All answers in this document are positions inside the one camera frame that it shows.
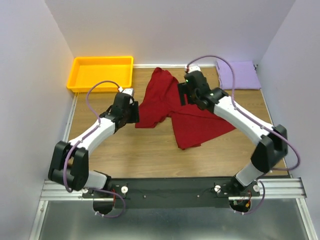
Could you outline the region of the red t shirt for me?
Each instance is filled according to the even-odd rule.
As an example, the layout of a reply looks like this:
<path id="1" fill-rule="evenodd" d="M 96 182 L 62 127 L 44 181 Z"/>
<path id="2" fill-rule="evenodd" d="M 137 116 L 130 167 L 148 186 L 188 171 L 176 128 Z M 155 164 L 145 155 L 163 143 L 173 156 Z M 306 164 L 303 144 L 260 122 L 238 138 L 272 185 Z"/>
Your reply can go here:
<path id="1" fill-rule="evenodd" d="M 194 104 L 181 105 L 178 80 L 167 70 L 154 69 L 139 105 L 138 129 L 155 128 L 166 118 L 171 118 L 177 146 L 182 149 L 201 144 L 227 134 L 236 128 L 226 120 L 202 111 Z"/>

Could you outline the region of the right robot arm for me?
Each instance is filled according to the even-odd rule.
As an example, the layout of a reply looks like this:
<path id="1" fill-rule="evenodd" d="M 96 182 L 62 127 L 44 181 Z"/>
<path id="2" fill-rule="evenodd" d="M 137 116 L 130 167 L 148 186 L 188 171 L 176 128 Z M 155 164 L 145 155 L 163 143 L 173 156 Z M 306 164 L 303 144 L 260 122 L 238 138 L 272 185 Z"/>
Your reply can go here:
<path id="1" fill-rule="evenodd" d="M 255 145 L 250 162 L 222 187 L 225 193 L 241 196 L 250 184 L 268 173 L 287 155 L 287 130 L 280 124 L 273 126 L 254 116 L 221 88 L 211 89 L 207 78 L 199 70 L 187 73 L 184 79 L 177 85 L 181 105 L 196 105 L 200 110 L 226 120 Z"/>

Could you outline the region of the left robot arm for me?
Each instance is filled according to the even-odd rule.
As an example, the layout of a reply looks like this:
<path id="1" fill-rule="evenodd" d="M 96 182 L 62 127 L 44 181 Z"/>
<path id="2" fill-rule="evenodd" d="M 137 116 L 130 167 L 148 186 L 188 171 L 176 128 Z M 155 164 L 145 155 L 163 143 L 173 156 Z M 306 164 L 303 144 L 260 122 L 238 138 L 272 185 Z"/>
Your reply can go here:
<path id="1" fill-rule="evenodd" d="M 134 90 L 126 88 L 115 95 L 113 104 L 78 137 L 59 141 L 53 150 L 48 179 L 66 187 L 68 192 L 93 189 L 101 198 L 111 191 L 111 177 L 89 170 L 89 157 L 108 137 L 126 124 L 139 122 L 139 103 Z"/>

